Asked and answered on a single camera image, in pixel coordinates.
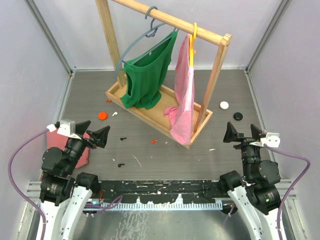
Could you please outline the orange earbud case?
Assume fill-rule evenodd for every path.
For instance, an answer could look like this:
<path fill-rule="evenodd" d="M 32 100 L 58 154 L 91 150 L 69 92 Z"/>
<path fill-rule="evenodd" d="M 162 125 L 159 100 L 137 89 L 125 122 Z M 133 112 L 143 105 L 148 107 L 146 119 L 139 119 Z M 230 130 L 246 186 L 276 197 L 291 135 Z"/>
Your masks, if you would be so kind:
<path fill-rule="evenodd" d="M 106 120 L 107 118 L 108 118 L 108 114 L 107 114 L 106 112 L 104 112 L 104 111 L 102 111 L 102 112 L 100 112 L 100 113 L 98 114 L 98 119 L 101 120 L 101 121 L 104 121 L 104 120 Z"/>

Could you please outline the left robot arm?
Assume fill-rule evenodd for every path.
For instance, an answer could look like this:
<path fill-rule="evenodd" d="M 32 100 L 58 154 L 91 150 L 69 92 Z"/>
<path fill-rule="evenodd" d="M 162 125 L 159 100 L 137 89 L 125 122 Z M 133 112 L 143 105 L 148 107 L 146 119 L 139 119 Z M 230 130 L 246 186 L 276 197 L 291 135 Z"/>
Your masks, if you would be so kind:
<path fill-rule="evenodd" d="M 82 172 L 77 178 L 72 177 L 87 148 L 104 148 L 107 144 L 110 126 L 90 131 L 90 124 L 89 120 L 81 123 L 61 120 L 47 126 L 49 132 L 67 140 L 64 149 L 50 147 L 42 156 L 38 240 L 73 239 L 86 203 L 100 193 L 97 175 Z"/>

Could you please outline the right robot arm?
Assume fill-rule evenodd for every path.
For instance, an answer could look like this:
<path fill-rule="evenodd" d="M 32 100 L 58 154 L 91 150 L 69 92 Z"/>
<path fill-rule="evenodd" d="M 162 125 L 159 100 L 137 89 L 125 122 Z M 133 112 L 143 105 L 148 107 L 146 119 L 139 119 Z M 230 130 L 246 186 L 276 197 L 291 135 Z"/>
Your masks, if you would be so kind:
<path fill-rule="evenodd" d="M 280 211 L 281 196 L 276 184 L 281 181 L 278 164 L 261 158 L 261 148 L 278 148 L 279 133 L 264 133 L 251 124 L 251 137 L 238 132 L 231 122 L 227 123 L 224 143 L 235 142 L 241 151 L 243 175 L 237 171 L 225 173 L 219 178 L 219 191 L 230 197 L 246 225 L 252 240 L 285 240 Z"/>

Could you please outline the pink t-shirt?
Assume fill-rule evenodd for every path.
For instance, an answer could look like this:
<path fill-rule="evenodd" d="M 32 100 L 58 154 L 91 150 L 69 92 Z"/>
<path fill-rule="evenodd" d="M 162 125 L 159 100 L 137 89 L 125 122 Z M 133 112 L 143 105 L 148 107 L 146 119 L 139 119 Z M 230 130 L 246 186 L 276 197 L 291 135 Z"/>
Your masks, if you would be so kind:
<path fill-rule="evenodd" d="M 169 118 L 170 134 L 181 145 L 191 142 L 194 113 L 194 68 L 190 66 L 190 34 L 184 38 L 175 67 L 174 94 L 177 106 L 167 107 L 164 116 Z"/>

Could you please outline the wooden clothes rack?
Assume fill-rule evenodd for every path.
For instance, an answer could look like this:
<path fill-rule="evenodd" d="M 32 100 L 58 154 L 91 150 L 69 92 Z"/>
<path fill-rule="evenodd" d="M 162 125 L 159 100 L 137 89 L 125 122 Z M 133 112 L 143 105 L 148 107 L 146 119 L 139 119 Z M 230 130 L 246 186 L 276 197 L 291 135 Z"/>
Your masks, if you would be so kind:
<path fill-rule="evenodd" d="M 227 54 L 229 44 L 231 42 L 232 36 L 228 33 L 225 35 L 219 35 L 217 33 L 211 32 L 196 24 L 186 22 L 177 17 L 171 16 L 165 12 L 137 2 L 135 0 L 119 0 L 118 4 L 123 5 L 127 8 L 130 8 L 136 12 L 144 14 L 147 17 L 151 17 L 155 20 L 158 20 L 164 24 L 172 26 L 178 30 L 181 30 L 185 33 L 191 34 L 198 39 L 202 39 L 211 44 L 218 46 L 217 54 L 214 60 L 212 71 L 208 80 L 206 91 L 202 104 L 194 103 L 193 105 L 193 122 L 192 122 L 192 135 L 189 144 L 184 145 L 185 148 L 189 149 L 203 128 L 208 123 L 209 119 L 212 116 L 212 111 L 208 109 L 215 85 L 218 80 L 225 56 Z M 112 63 L 116 66 L 121 61 L 116 34 L 112 22 L 112 16 L 110 13 L 110 8 L 108 1 L 98 0 L 96 1 L 96 6 L 100 16 L 100 21 L 103 27 L 105 39 L 108 45 L 110 57 Z M 162 85 L 159 89 L 162 94 L 161 99 L 156 104 L 155 107 L 151 109 L 145 108 L 136 108 L 130 107 L 127 111 L 137 118 L 141 119 L 151 127 L 157 129 L 159 132 L 163 133 L 167 137 L 170 137 L 170 120 L 168 117 L 164 116 L 164 111 L 166 108 L 175 106 L 178 104 L 175 93 L 169 87 Z"/>

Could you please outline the green t-shirt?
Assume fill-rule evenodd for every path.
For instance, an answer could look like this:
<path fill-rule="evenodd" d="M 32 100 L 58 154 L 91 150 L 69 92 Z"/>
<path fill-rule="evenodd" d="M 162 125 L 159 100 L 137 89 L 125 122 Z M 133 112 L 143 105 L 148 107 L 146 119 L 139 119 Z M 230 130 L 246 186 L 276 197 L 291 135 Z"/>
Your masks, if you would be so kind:
<path fill-rule="evenodd" d="M 151 53 L 129 60 L 124 65 L 127 90 L 120 99 L 126 109 L 136 107 L 149 110 L 160 101 L 160 87 L 166 78 L 177 36 L 176 31 L 171 32 Z"/>

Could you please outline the yellow hanger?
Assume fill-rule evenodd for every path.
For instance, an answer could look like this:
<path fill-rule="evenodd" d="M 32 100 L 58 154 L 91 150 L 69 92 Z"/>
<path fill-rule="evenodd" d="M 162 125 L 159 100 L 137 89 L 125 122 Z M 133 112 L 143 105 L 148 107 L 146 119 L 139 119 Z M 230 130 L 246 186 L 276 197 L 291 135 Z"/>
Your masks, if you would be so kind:
<path fill-rule="evenodd" d="M 194 66 L 194 55 L 195 55 L 195 50 L 194 50 L 194 43 L 195 43 L 195 39 L 197 37 L 197 24 L 194 23 L 194 28 L 193 28 L 193 34 L 189 35 L 189 65 L 191 67 Z"/>

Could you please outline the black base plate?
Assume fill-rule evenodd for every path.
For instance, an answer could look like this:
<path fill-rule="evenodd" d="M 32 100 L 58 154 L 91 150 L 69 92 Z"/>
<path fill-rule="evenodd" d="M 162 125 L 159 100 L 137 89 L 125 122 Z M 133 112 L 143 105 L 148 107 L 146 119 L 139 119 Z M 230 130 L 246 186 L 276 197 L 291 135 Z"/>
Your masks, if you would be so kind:
<path fill-rule="evenodd" d="M 206 204 L 229 198 L 213 180 L 102 180 L 99 184 L 106 203 L 118 196 L 123 204 L 172 204 L 179 197 L 183 204 Z"/>

